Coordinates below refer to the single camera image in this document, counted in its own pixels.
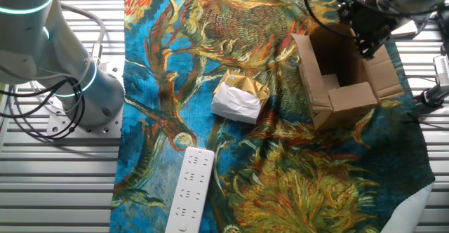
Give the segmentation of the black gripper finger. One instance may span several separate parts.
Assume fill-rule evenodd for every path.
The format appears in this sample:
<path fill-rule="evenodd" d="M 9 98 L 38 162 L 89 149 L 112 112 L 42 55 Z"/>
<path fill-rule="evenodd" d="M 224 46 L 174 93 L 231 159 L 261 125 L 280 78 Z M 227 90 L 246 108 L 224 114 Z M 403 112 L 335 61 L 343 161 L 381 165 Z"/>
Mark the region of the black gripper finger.
<path fill-rule="evenodd" d="M 370 38 L 370 58 L 375 57 L 375 53 L 384 45 L 385 41 L 385 37 L 372 36 Z"/>
<path fill-rule="evenodd" d="M 357 51 L 363 58 L 371 58 L 372 53 L 370 52 L 371 42 L 369 40 L 357 39 Z"/>

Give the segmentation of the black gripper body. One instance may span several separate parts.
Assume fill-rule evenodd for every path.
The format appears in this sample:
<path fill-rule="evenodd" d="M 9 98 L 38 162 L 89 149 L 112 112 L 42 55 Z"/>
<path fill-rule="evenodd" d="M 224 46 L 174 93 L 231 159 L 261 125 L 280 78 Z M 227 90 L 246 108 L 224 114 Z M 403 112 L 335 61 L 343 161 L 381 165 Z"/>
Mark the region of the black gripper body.
<path fill-rule="evenodd" d="M 355 0 L 338 7 L 340 22 L 351 27 L 356 43 L 378 44 L 398 25 L 398 12 L 381 0 Z"/>

